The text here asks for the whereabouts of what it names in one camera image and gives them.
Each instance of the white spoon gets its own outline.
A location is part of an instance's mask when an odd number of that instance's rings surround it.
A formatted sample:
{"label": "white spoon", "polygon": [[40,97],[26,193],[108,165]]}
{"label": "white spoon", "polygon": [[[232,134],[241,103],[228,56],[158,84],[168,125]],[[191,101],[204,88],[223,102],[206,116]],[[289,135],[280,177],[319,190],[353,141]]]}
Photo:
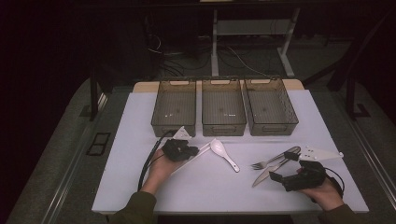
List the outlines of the white spoon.
{"label": "white spoon", "polygon": [[227,154],[227,151],[224,148],[224,145],[218,139],[215,138],[212,142],[210,142],[210,148],[212,148],[212,151],[214,151],[216,154],[229,162],[237,173],[239,172],[239,167],[233,160],[231,160],[231,158]]}

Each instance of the table leg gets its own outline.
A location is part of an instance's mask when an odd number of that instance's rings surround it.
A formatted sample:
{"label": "table leg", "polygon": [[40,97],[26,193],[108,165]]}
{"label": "table leg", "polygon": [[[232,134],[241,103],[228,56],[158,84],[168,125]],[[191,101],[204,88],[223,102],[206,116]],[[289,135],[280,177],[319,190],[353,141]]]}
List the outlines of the table leg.
{"label": "table leg", "polygon": [[286,75],[288,77],[294,77],[294,73],[293,70],[291,69],[288,56],[286,56],[286,52],[288,51],[289,44],[293,36],[294,27],[296,26],[299,13],[300,13],[300,8],[299,7],[295,8],[293,11],[293,15],[291,16],[291,21],[289,23],[288,32],[286,33],[285,42],[283,43],[282,48],[277,49],[277,53],[279,54],[280,61],[283,63],[283,67],[285,68]]}

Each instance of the sleeve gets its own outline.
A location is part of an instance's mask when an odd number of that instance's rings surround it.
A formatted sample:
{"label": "sleeve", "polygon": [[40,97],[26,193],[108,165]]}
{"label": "sleeve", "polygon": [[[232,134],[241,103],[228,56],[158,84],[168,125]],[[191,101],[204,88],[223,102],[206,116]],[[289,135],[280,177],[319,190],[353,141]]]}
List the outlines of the sleeve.
{"label": "sleeve", "polygon": [[110,224],[150,224],[157,200],[154,195],[139,191],[131,196],[127,205],[110,219]]}
{"label": "sleeve", "polygon": [[331,211],[324,212],[318,217],[321,224],[364,224],[357,214],[355,214],[347,204],[334,208]]}

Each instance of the storage bin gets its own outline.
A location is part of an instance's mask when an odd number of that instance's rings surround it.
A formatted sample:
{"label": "storage bin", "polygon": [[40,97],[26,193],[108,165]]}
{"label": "storage bin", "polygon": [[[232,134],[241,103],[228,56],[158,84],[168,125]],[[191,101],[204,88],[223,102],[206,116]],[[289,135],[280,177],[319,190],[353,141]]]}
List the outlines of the storage bin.
{"label": "storage bin", "polygon": [[245,77],[244,102],[250,134],[290,135],[298,124],[281,78]]}
{"label": "storage bin", "polygon": [[247,124],[237,77],[208,77],[202,81],[204,136],[242,136]]}
{"label": "storage bin", "polygon": [[151,119],[155,136],[184,126],[195,136],[196,81],[191,78],[168,78],[160,81]]}

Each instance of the white tabletop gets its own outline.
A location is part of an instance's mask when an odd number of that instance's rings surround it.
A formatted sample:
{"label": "white tabletop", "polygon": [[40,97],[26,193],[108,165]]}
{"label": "white tabletop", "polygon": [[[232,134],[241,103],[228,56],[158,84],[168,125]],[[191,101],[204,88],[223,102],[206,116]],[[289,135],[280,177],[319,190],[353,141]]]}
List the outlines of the white tabletop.
{"label": "white tabletop", "polygon": [[[250,164],[268,160],[293,146],[311,146],[338,152],[309,91],[288,91],[299,119],[290,136],[251,136],[248,126],[242,137],[217,137],[238,164],[236,173],[226,160],[208,150],[174,173],[157,193],[157,214],[293,214],[319,211],[301,193],[286,192],[269,177],[253,188],[262,171]],[[113,214],[136,192],[142,166],[158,140],[150,125],[156,92],[133,92],[126,103],[92,211]],[[197,93],[196,136],[189,146],[202,147],[213,137],[202,136],[201,93]],[[323,161],[346,184],[345,202],[355,212],[367,212],[352,176],[342,159]],[[290,161],[277,173],[295,175],[300,168]]]}

